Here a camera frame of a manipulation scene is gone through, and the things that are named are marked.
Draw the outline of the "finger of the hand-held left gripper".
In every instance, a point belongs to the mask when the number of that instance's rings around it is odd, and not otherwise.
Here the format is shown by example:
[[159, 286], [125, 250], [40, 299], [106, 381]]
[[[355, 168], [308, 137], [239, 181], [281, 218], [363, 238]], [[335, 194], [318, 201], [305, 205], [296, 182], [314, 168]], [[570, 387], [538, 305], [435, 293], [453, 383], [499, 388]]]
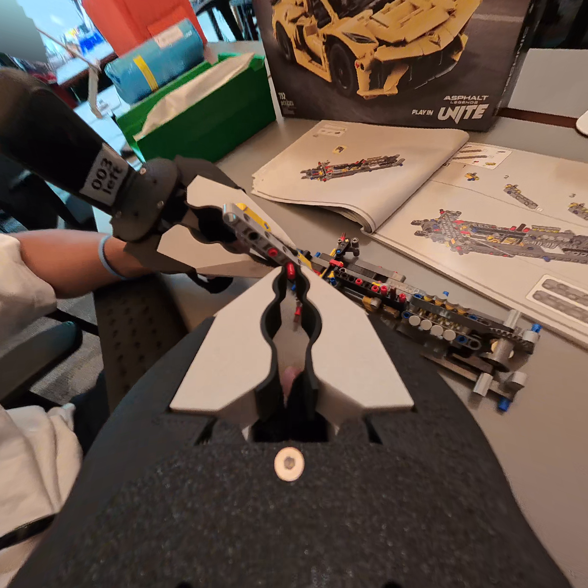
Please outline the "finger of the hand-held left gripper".
[[222, 183], [197, 176], [187, 187], [187, 205], [189, 213], [185, 226], [191, 235], [205, 245], [214, 243], [232, 253], [248, 254], [251, 247], [235, 237], [235, 234], [223, 223], [225, 204], [244, 204], [265, 221], [270, 231], [286, 244], [293, 252], [295, 244], [279, 224], [260, 204], [247, 195], [241, 188], [228, 187]]
[[274, 270], [248, 254], [231, 253], [220, 243], [204, 243], [180, 224], [161, 236], [158, 253], [193, 268], [201, 276], [263, 278]]

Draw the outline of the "lego chassis model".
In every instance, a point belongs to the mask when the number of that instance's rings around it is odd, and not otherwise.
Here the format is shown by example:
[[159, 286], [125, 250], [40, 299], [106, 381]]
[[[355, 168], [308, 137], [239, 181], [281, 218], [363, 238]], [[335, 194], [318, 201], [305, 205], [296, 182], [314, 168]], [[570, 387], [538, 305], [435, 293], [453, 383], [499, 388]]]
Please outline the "lego chassis model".
[[468, 380], [473, 394], [495, 394], [498, 412], [509, 410], [526, 385], [522, 367], [539, 342], [540, 324], [525, 328], [515, 309], [494, 318], [453, 302], [447, 291], [432, 295], [410, 285], [399, 272], [364, 261], [358, 239], [345, 233], [329, 254], [311, 254], [321, 280], [417, 343], [424, 358]]

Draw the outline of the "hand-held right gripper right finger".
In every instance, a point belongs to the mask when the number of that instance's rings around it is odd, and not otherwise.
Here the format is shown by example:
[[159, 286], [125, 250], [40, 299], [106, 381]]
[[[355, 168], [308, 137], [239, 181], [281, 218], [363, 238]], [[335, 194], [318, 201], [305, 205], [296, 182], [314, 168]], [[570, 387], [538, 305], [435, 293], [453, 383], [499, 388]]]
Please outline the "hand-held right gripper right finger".
[[305, 414], [340, 427], [364, 415], [411, 410], [414, 401], [367, 313], [311, 269], [297, 268], [301, 326], [308, 336]]

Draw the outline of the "blue wrapped roll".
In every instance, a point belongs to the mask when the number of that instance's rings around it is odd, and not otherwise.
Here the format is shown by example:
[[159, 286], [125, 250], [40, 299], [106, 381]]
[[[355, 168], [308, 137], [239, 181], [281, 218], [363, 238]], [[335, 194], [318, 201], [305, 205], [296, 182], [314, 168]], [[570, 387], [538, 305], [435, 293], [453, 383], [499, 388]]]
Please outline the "blue wrapped roll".
[[199, 33], [184, 19], [108, 63], [105, 74], [119, 97], [132, 105], [199, 65], [203, 53]]

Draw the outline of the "blue wristband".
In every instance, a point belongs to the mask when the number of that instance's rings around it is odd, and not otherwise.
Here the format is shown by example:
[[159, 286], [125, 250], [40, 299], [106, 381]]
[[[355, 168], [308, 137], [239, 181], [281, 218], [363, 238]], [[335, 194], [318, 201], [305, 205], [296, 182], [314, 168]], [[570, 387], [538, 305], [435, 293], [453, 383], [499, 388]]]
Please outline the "blue wristband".
[[107, 260], [107, 255], [106, 255], [106, 251], [105, 251], [105, 246], [108, 242], [108, 240], [111, 239], [110, 235], [104, 235], [100, 241], [99, 241], [99, 245], [98, 245], [98, 256], [99, 256], [99, 261], [101, 262], [103, 268], [109, 273], [109, 275], [114, 276], [115, 278], [121, 280], [121, 281], [128, 281], [130, 278], [121, 275], [118, 271], [116, 271], [111, 264], [109, 263], [109, 261]]

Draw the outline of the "person's left forearm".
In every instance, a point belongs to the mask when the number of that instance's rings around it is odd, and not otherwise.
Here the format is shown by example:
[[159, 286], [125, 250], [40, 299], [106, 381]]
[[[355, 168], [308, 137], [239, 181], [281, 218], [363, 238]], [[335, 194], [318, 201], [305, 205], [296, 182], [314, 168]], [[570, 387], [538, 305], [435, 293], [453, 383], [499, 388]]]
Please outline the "person's left forearm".
[[[48, 283], [58, 299], [77, 298], [122, 282], [109, 275], [98, 256], [105, 233], [49, 229], [17, 233], [21, 258], [38, 278]], [[153, 274], [125, 250], [125, 242], [111, 237], [105, 251], [111, 266], [130, 280]]]

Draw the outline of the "long grey lego beam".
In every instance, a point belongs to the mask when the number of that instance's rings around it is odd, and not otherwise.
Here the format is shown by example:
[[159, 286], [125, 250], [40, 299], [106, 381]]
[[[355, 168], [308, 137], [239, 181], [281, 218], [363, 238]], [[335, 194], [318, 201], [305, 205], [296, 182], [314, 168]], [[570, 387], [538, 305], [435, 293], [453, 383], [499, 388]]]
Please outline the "long grey lego beam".
[[[295, 266], [302, 267], [297, 259], [297, 249], [286, 244], [272, 231], [265, 231], [260, 225], [247, 218], [236, 206], [236, 203], [226, 203], [223, 206], [223, 222], [236, 235], [236, 237], [248, 244], [251, 249], [274, 266], [286, 266], [293, 262]], [[270, 247], [279, 249], [276, 258], [267, 257], [266, 251]]]

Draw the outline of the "open instruction booklet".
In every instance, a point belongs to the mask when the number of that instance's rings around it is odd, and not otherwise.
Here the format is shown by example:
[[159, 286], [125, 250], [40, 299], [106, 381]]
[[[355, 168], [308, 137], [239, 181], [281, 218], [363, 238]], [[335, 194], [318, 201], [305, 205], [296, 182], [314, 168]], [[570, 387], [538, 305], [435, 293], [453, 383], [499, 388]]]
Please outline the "open instruction booklet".
[[587, 164], [469, 142], [458, 129], [321, 121], [252, 192], [318, 206], [587, 346]]

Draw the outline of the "black office chair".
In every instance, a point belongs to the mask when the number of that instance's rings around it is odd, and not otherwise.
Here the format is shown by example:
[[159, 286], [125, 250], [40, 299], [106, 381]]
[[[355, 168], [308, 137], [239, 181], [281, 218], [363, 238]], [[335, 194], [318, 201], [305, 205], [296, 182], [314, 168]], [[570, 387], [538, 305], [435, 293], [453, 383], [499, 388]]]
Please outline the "black office chair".
[[62, 310], [47, 317], [59, 325], [35, 334], [1, 358], [1, 406], [5, 409], [58, 407], [59, 403], [33, 393], [31, 387], [81, 347], [83, 332], [99, 335], [96, 325]]

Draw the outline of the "green plastic bin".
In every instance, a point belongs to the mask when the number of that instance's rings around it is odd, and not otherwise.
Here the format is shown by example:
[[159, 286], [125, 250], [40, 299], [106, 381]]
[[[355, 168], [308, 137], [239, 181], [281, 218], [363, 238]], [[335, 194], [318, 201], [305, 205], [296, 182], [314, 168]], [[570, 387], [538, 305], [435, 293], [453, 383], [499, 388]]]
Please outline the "green plastic bin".
[[117, 126], [140, 160], [182, 156], [216, 162], [275, 121], [265, 57], [254, 54], [246, 71], [142, 139], [134, 139], [158, 101], [233, 55], [238, 54], [219, 54], [215, 63], [203, 61], [117, 117]]

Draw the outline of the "person's white shirt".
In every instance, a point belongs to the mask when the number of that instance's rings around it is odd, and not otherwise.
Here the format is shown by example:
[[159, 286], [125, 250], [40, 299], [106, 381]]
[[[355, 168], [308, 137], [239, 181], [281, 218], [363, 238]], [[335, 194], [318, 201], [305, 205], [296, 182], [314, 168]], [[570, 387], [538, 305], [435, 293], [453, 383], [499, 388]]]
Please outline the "person's white shirt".
[[[56, 309], [53, 288], [1, 235], [1, 342]], [[75, 407], [1, 408], [1, 587], [8, 587], [70, 494], [82, 465]]]

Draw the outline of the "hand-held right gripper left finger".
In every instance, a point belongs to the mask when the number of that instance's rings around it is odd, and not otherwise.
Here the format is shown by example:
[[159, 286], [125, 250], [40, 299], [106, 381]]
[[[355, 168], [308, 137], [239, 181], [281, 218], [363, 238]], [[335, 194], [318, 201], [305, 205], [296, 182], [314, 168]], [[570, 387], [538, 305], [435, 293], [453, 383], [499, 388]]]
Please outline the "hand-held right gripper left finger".
[[241, 428], [284, 407], [274, 338], [286, 271], [274, 269], [214, 316], [173, 400], [173, 413], [218, 417]]

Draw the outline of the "lego set box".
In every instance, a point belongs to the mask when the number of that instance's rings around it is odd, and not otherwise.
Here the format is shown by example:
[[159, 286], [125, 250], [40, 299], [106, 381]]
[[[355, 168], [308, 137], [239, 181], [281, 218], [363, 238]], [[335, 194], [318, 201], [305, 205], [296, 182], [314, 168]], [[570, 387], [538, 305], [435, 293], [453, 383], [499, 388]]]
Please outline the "lego set box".
[[283, 117], [484, 132], [545, 1], [254, 1]]

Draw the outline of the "orange red felt bag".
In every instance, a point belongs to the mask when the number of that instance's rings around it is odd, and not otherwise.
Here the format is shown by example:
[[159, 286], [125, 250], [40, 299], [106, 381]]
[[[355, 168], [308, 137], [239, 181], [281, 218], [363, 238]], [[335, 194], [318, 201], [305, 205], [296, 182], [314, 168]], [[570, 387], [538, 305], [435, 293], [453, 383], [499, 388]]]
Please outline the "orange red felt bag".
[[184, 19], [208, 43], [189, 1], [82, 1], [82, 6], [118, 56]]

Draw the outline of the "white folding stand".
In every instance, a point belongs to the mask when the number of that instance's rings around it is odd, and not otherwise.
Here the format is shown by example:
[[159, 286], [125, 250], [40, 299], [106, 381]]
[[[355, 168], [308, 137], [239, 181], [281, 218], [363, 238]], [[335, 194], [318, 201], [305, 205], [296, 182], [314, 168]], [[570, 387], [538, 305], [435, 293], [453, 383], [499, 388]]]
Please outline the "white folding stand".
[[46, 33], [45, 31], [41, 30], [37, 26], [35, 29], [43, 36], [47, 37], [49, 40], [53, 41], [55, 44], [59, 45], [60, 47], [64, 48], [68, 53], [74, 56], [74, 58], [80, 59], [88, 66], [88, 102], [89, 107], [92, 112], [98, 119], [103, 119], [104, 116], [99, 109], [98, 106], [98, 85], [99, 85], [99, 76], [102, 71], [102, 67], [99, 60], [89, 60], [84, 55], [82, 55], [78, 50], [76, 50], [72, 45], [65, 44], [60, 40], [56, 39], [52, 35]]

